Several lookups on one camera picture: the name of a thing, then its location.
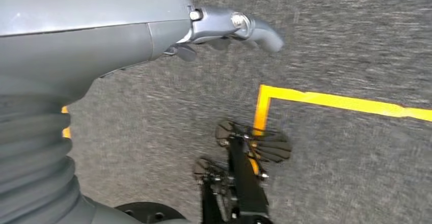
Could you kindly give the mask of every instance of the gray carpet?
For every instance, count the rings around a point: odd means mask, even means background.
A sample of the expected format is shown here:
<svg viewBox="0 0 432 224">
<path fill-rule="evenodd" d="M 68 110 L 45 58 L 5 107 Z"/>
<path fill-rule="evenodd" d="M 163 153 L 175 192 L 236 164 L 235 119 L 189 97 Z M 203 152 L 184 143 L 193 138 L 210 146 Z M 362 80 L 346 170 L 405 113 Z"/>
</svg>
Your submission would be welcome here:
<svg viewBox="0 0 432 224">
<path fill-rule="evenodd" d="M 193 161 L 223 156 L 222 117 L 252 124 L 260 84 L 432 109 L 432 0 L 196 0 L 267 19 L 279 54 L 199 47 L 97 80 L 70 107 L 82 190 L 155 201 L 200 220 Z M 268 166 L 276 223 L 431 223 L 432 123 L 274 101 L 293 157 Z"/>
</svg>

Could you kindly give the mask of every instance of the yellow tape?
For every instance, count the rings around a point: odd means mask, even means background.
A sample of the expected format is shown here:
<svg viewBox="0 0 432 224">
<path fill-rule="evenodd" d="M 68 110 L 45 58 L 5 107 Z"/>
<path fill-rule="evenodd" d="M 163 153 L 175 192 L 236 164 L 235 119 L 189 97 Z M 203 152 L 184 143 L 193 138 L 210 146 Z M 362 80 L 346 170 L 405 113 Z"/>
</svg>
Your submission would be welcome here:
<svg viewBox="0 0 432 224">
<path fill-rule="evenodd" d="M 284 99 L 296 102 L 311 103 L 334 108 L 360 111 L 390 117 L 411 117 L 432 122 L 432 110 L 421 108 L 405 108 L 397 104 L 343 97 L 324 93 L 300 92 L 293 89 L 276 88 L 261 85 L 255 112 L 254 127 L 264 130 L 271 99 Z"/>
<path fill-rule="evenodd" d="M 62 108 L 62 113 L 65 113 L 65 114 L 69 113 L 68 110 L 67 110 L 67 107 L 66 107 L 66 106 L 64 106 L 64 107 Z M 70 134 L 70 127 L 65 128 L 65 129 L 63 130 L 63 137 L 71 138 L 71 134 Z"/>
</svg>

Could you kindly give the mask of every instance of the gray plastic cover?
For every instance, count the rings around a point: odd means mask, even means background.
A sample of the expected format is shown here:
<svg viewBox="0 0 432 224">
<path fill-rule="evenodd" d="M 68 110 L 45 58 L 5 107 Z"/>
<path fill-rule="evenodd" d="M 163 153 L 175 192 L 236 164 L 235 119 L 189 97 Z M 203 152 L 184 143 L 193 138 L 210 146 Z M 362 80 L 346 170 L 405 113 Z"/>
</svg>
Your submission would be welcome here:
<svg viewBox="0 0 432 224">
<path fill-rule="evenodd" d="M 0 0 L 0 36 L 189 19 L 191 0 Z"/>
</svg>

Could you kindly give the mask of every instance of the bolt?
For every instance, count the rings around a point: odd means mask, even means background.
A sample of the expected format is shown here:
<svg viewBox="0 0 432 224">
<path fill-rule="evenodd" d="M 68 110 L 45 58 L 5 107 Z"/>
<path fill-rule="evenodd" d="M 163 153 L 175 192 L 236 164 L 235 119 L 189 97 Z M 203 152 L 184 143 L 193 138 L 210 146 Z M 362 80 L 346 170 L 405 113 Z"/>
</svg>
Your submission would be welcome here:
<svg viewBox="0 0 432 224">
<path fill-rule="evenodd" d="M 241 28 L 245 23 L 245 15 L 243 13 L 234 12 L 231 21 L 234 27 Z"/>
<path fill-rule="evenodd" d="M 201 12 L 198 10 L 189 13 L 191 20 L 200 20 L 202 18 Z"/>
</svg>

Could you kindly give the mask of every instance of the yellow floor line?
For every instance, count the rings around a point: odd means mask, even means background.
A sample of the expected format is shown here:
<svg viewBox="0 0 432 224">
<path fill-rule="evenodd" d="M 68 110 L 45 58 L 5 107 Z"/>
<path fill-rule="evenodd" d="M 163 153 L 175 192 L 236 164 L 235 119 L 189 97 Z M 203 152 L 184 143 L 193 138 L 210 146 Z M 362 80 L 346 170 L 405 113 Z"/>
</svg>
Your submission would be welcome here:
<svg viewBox="0 0 432 224">
<path fill-rule="evenodd" d="M 69 113 L 68 110 L 67 110 L 67 107 L 66 107 L 66 106 L 64 106 L 64 107 L 62 108 L 62 113 L 65 113 L 65 114 Z M 70 134 L 70 127 L 65 128 L 65 129 L 63 130 L 63 137 L 71 138 L 71 134 Z"/>
<path fill-rule="evenodd" d="M 265 129 L 268 110 L 270 108 L 272 98 L 311 103 L 397 118 L 411 117 L 432 122 L 432 109 L 406 108 L 397 104 L 367 99 L 344 97 L 324 93 L 300 92 L 293 89 L 261 85 L 255 111 L 255 128 L 261 130 Z"/>
</svg>

